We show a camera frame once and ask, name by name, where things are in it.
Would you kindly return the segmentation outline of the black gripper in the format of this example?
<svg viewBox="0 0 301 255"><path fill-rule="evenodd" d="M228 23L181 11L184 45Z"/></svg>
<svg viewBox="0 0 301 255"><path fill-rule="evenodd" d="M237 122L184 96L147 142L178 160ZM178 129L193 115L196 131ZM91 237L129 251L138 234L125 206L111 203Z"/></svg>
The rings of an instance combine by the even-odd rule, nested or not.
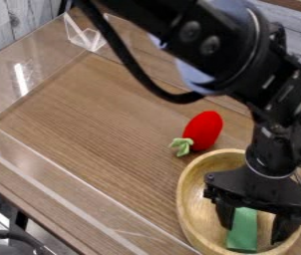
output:
<svg viewBox="0 0 301 255"><path fill-rule="evenodd" d="M216 204L221 226L233 228L234 212L248 207L276 214L270 243L285 241L301 226L301 185L291 177L266 178L246 165L208 173L204 197Z"/></svg>

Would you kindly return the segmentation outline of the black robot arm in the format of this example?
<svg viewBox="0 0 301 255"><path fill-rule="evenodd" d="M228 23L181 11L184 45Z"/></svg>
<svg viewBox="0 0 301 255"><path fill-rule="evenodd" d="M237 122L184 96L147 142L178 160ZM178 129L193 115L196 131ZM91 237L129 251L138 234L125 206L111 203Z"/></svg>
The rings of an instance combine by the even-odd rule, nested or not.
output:
<svg viewBox="0 0 301 255"><path fill-rule="evenodd" d="M236 210L274 214L272 240L301 226L301 63L289 54L284 26L248 0L75 0L130 73L174 104L229 96L250 110L254 130L245 163L205 177L204 195L220 223L233 226ZM178 61L189 92L173 94L150 79L102 9L150 33Z"/></svg>

